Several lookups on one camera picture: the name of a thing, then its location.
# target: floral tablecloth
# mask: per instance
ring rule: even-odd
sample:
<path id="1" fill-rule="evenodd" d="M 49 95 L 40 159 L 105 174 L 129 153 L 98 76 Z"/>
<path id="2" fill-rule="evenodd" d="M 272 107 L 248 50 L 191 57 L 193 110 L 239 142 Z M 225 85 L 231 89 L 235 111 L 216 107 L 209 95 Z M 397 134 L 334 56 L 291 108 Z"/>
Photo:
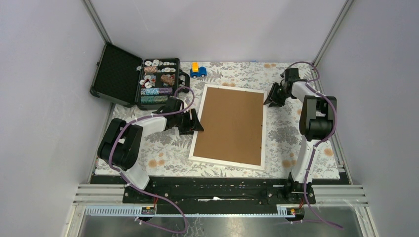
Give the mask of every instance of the floral tablecloth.
<path id="1" fill-rule="evenodd" d="M 191 78 L 190 85 L 196 94 L 192 108 L 199 109 L 206 83 L 269 91 L 272 83 L 281 80 L 279 74 L 288 65 L 289 63 L 199 63 L 199 66 L 207 68 L 208 76 Z M 188 73 L 191 63 L 182 62 L 180 66 Z M 298 67 L 302 78 L 311 78 L 307 66 Z M 179 97 L 187 103 L 192 99 L 191 93 L 181 93 Z M 282 108 L 267 109 L 265 171 L 189 161 L 192 135 L 179 136 L 177 128 L 151 134 L 145 141 L 141 141 L 138 162 L 145 167 L 148 175 L 287 178 L 296 164 L 301 146 L 298 130 L 301 108 L 301 102 L 289 98 Z M 150 111 L 141 111 L 137 107 L 116 105 L 113 118 L 131 121 L 149 114 Z M 339 173 L 330 143 L 322 144 L 316 155 L 318 159 L 314 164 L 313 178 L 338 179 Z M 97 159 L 94 173 L 118 174 L 101 159 Z"/>

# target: gray wall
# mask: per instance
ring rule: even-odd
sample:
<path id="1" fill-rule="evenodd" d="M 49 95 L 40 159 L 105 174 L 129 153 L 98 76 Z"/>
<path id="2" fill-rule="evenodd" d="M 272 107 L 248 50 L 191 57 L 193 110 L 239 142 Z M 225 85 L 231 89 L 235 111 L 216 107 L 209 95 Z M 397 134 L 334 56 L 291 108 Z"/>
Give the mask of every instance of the gray wall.
<path id="1" fill-rule="evenodd" d="M 109 104 L 88 90 L 103 41 L 79 0 L 0 3 L 0 236 L 57 237 Z"/>
<path id="2" fill-rule="evenodd" d="M 112 42 L 143 59 L 314 60 L 345 0 L 92 0 Z"/>
<path id="3" fill-rule="evenodd" d="M 382 237 L 417 236 L 419 1 L 356 1 L 320 73 Z"/>

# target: open black case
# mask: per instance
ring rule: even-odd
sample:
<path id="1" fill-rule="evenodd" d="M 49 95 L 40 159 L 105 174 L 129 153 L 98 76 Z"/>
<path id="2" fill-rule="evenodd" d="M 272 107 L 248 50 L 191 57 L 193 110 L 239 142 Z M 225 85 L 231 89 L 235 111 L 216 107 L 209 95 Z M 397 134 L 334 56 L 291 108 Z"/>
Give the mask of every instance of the open black case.
<path id="1" fill-rule="evenodd" d="M 174 92 L 179 86 L 189 87 L 189 75 L 180 69 L 180 60 L 178 58 L 166 58 L 157 59 L 161 62 L 169 62 L 174 65 L 160 65 L 157 66 L 159 70 L 164 68 L 174 68 L 175 72 L 155 72 L 151 73 L 156 76 L 155 85 L 152 88 L 164 88 L 171 87 L 172 92 L 169 97 L 174 95 Z M 125 107 L 132 107 L 137 105 L 141 110 L 155 110 L 166 103 L 166 101 L 157 103 L 141 103 L 141 89 L 144 88 L 140 84 L 140 81 L 144 78 L 146 73 L 144 72 L 143 60 L 131 53 L 128 53 L 110 43 L 107 43 L 103 47 L 102 55 L 97 63 L 96 73 L 93 79 L 93 83 L 90 87 L 90 93 L 98 98 L 104 98 L 113 103 L 123 105 Z M 160 81 L 163 75 L 174 75 L 174 85 L 163 85 Z M 181 92 L 188 92 L 187 89 L 181 90 Z"/>

